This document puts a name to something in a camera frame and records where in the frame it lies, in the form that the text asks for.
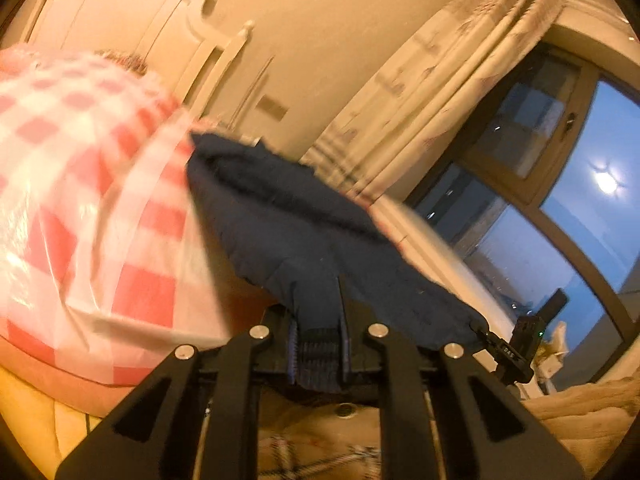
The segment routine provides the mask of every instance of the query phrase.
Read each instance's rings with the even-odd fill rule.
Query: cream headboard
[[[253,28],[247,22],[235,36],[225,36],[203,22],[214,5],[215,0],[38,0],[21,40],[46,48],[140,54],[200,117]],[[210,67],[207,60],[216,56]]]

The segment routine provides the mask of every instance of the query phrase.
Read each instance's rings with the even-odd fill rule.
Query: pink and white checkered blanket
[[[81,378],[136,384],[177,344],[224,344],[272,302],[204,250],[184,173],[191,121],[92,54],[0,78],[2,338]]]

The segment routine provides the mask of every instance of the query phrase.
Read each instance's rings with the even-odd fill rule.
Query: window
[[[562,390],[638,334],[640,106],[595,66],[534,49],[480,103],[407,202],[515,320],[562,288]]]

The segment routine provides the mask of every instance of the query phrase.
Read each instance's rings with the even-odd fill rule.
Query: beige wall
[[[234,34],[256,27],[232,67],[210,114],[228,120],[270,56],[264,85],[241,116],[239,129],[264,136],[297,158],[367,79],[448,0],[218,0],[210,22]],[[612,0],[594,0],[615,7]],[[24,20],[26,10],[16,22]],[[15,41],[20,27],[4,44]],[[268,95],[288,108],[281,121],[255,104]]]

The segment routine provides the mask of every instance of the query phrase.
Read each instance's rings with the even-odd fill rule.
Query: window pane
[[[574,90],[578,68],[549,56],[532,56],[475,144],[525,178],[553,135]]]
[[[600,81],[578,142],[542,210],[640,314],[640,107]]]
[[[591,289],[564,257],[511,205],[452,165],[416,211],[456,251],[515,321],[562,288],[569,301],[549,324],[567,324],[570,354],[554,377],[559,390],[588,381],[622,343]]]

